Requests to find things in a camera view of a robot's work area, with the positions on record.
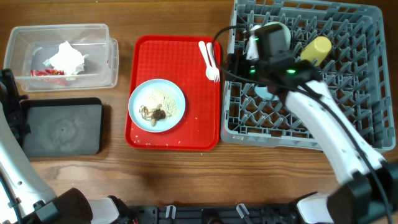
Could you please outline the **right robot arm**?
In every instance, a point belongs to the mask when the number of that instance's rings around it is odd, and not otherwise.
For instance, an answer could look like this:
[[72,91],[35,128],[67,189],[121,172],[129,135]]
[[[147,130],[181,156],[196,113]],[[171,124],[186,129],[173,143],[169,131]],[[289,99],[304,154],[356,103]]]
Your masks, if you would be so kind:
[[304,223],[371,223],[397,210],[397,164],[388,163],[357,132],[334,101],[317,66],[330,53],[320,36],[294,59],[288,28],[280,22],[249,29],[246,58],[250,76],[268,85],[319,143],[339,188],[301,198],[296,209]]

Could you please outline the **white plastic spoon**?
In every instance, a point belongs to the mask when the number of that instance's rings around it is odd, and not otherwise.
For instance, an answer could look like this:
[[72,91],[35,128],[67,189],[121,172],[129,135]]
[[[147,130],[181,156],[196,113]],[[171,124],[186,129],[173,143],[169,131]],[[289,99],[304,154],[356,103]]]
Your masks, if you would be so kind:
[[212,66],[211,66],[211,63],[209,60],[208,51],[206,49],[206,45],[205,45],[204,41],[199,41],[198,46],[199,46],[200,52],[202,54],[202,57],[204,59],[205,65],[206,65],[205,75],[209,80],[214,81],[215,78],[214,78],[214,75],[212,72]]

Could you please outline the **green bowl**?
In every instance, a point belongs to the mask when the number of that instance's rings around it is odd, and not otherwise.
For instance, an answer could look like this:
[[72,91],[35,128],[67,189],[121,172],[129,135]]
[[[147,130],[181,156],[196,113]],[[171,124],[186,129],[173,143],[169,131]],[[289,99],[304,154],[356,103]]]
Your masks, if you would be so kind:
[[270,51],[285,51],[290,47],[291,34],[286,25],[276,22],[264,27],[261,39]]

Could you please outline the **light blue bowl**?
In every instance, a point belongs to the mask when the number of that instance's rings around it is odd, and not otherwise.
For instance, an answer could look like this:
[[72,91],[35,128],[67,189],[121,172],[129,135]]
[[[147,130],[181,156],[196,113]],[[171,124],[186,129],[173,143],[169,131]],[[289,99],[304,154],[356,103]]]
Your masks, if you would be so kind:
[[264,101],[277,101],[279,100],[277,95],[274,95],[268,91],[266,86],[254,86],[254,92],[257,96],[262,98]]

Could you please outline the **yellow plastic cup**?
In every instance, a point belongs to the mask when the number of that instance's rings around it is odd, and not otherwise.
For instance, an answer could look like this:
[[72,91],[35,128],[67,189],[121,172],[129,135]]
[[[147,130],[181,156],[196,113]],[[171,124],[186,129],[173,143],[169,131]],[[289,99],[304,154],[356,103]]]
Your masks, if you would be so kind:
[[304,48],[300,54],[300,58],[302,60],[308,60],[316,67],[324,61],[331,49],[331,41],[327,37],[319,36]]

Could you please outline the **white plastic fork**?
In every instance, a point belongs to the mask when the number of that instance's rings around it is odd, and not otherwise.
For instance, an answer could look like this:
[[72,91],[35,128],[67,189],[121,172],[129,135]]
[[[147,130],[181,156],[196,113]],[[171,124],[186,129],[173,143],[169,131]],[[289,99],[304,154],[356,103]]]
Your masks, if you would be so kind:
[[212,43],[208,42],[206,44],[206,48],[207,48],[207,51],[208,51],[211,67],[213,69],[213,71],[212,71],[212,73],[213,73],[213,81],[215,83],[219,83],[220,82],[220,71],[218,70],[218,68],[216,66],[216,61],[215,61],[215,58],[214,58]]

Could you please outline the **red snack wrapper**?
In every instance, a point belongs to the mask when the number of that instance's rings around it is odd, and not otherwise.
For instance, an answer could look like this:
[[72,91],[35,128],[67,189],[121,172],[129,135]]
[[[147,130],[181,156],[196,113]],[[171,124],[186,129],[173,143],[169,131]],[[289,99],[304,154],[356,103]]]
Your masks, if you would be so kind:
[[49,77],[42,78],[41,81],[49,82],[56,85],[66,86],[68,82],[64,78],[52,78],[52,76],[64,76],[65,72],[62,70],[56,70],[52,68],[45,68],[42,70],[31,70],[30,75],[32,77]]

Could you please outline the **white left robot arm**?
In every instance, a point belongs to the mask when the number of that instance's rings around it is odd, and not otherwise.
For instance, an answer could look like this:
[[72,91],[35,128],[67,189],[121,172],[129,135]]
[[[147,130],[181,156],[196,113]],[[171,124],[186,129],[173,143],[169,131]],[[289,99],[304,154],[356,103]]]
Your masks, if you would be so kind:
[[72,188],[61,195],[39,177],[19,137],[27,133],[12,70],[1,70],[1,223],[136,223],[137,216],[110,195],[88,200]]

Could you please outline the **white napkin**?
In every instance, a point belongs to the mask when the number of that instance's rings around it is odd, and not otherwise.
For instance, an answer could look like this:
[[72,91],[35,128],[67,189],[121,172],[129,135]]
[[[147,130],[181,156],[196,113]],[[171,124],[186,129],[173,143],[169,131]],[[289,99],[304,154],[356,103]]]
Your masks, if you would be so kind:
[[85,70],[85,59],[87,57],[88,54],[83,55],[66,41],[60,44],[58,52],[51,58],[45,60],[43,64],[46,67],[52,66],[53,69],[60,70],[67,76],[72,76]]

